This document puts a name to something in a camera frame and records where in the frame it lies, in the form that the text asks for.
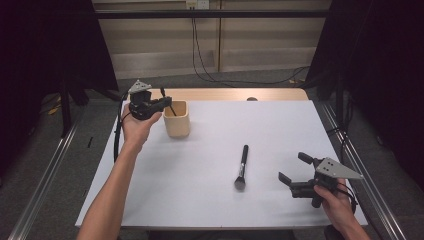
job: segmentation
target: gripper camera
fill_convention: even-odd
[[[315,208],[319,208],[323,201],[322,197],[315,192],[314,190],[315,185],[325,187],[332,193],[339,191],[349,195],[349,193],[344,192],[337,188],[337,185],[339,184],[337,181],[337,178],[345,178],[345,179],[363,179],[364,178],[363,175],[360,175],[359,173],[351,170],[348,167],[345,167],[339,162],[328,157],[323,159],[317,159],[317,158],[312,158],[311,156],[303,152],[299,152],[298,158],[309,165],[313,163],[313,166],[315,168],[314,178],[307,182],[292,182],[290,178],[288,178],[286,175],[280,172],[278,174],[278,179],[282,183],[290,187],[290,191],[292,192],[293,198],[312,198],[311,204]],[[349,197],[351,197],[351,201],[352,201],[351,202],[352,210],[353,212],[355,212],[354,204],[356,207],[356,201],[354,198],[352,198],[352,196],[349,195]]]
[[[172,104],[172,98],[164,95],[164,90],[161,89],[163,98],[151,100],[152,93],[147,91],[152,86],[137,80],[130,88],[129,109],[132,116],[138,120],[149,119],[154,113],[162,112],[165,107]]]

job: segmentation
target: white table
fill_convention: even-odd
[[[294,199],[278,180],[313,177],[297,159],[336,153],[311,101],[189,101],[191,133],[166,134],[163,120],[138,156],[123,227],[143,229],[293,229],[330,224],[311,199]],[[76,222],[80,226],[113,166],[113,131]],[[246,189],[234,188],[243,146],[249,145]],[[367,222],[360,207],[360,224]]]

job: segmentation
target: wall outlet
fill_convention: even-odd
[[[186,0],[187,9],[197,9],[197,0]]]
[[[209,9],[209,0],[198,0],[196,9]]]

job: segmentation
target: beige cup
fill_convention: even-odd
[[[190,134],[190,118],[188,115],[188,104],[186,101],[172,101],[172,108],[166,107],[163,112],[166,132],[170,137],[182,138]]]

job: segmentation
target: human arm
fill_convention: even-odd
[[[112,171],[92,202],[84,217],[77,239],[116,240],[121,227],[125,200],[134,170],[135,161],[143,144],[147,141],[151,126],[157,122],[161,113],[150,119],[139,121],[124,108],[122,128],[124,144]]]
[[[338,179],[339,188],[347,191],[344,179]],[[353,215],[349,197],[343,193],[335,194],[319,185],[314,186],[315,192],[324,198],[322,206],[333,226],[343,235],[346,240],[370,239],[358,220]]]

